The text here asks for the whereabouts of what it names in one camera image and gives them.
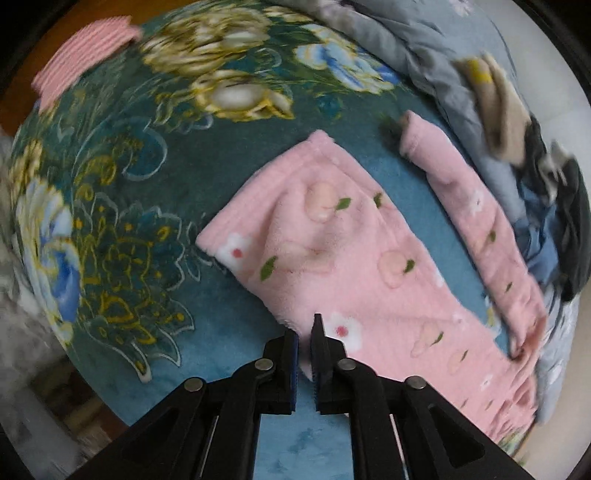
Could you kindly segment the pink knitted cloth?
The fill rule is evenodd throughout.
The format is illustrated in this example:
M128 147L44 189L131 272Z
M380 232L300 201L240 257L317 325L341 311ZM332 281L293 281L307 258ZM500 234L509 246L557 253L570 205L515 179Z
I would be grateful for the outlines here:
M58 48L31 83L39 96L38 112L52 108L86 71L142 36L142 29L132 25L129 16L100 19L78 30Z

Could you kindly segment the grey floral quilt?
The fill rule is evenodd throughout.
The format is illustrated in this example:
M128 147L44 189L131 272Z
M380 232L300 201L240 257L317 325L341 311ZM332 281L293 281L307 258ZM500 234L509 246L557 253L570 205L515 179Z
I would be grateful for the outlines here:
M297 1L294 9L347 35L432 96L512 228L526 217L518 190L525 165L514 167L492 156L476 96L455 66L457 60L489 53L515 87L509 48L485 13L468 1ZM545 423L562 390L581 293L565 301L554 284L542 292L549 319L536 367L537 419Z

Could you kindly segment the green floral plush blanket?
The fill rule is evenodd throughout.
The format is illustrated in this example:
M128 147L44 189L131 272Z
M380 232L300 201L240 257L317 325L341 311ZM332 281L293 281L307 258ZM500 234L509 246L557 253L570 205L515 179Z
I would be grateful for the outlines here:
M53 117L31 115L16 141L17 164L41 164L36 181L21 186L37 213L17 221L29 280L55 307L73 365L130 426L186 379L228 378L287 330L195 240L252 173L317 129L394 197L460 301L477 313L485 307L459 235L388 133L389 116L404 109L444 126L434 101L387 67L378 76L391 89L370 94L297 65L290 50L311 31L267 18L259 3L199 4L174 17L205 22L214 13L266 35L238 69L290 108L219 120L192 104L185 78L151 72L129 47L84 76ZM315 409L303 346L298 340L294 412L260 420L252 479L353 477L348 419Z

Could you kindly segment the dark clothes pile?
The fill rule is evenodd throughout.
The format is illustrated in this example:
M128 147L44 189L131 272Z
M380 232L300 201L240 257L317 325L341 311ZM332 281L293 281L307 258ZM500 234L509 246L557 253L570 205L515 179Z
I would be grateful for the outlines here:
M544 142L536 118L526 131L525 146L521 182L555 203L562 223L556 238L559 273L551 284L571 301L590 279L590 200L583 173L574 154L557 141Z

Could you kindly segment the pink fleece pajama pants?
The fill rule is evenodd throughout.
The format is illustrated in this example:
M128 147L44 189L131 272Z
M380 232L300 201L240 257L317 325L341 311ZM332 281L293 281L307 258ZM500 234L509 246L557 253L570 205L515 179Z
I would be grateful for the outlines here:
M421 168L510 329L509 352L448 287L384 188L322 131L256 172L197 246L308 341L315 314L379 375L425 378L493 440L527 430L547 321L497 200L448 136L414 112L401 154Z

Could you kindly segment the blue denim garment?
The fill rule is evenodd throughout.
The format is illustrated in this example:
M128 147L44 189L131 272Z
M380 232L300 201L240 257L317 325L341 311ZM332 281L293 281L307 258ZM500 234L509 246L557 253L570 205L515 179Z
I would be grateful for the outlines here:
M524 182L518 190L526 207L526 217L513 224L517 245L530 274L545 288L559 273L556 238L562 230L555 203L539 195Z

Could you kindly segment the beige yellow plaid garment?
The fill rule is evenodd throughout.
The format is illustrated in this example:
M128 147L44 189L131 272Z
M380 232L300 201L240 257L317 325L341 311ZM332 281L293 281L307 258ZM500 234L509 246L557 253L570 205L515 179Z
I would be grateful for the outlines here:
M531 115L506 71L489 53L455 62L473 89L489 150L497 160L521 168Z

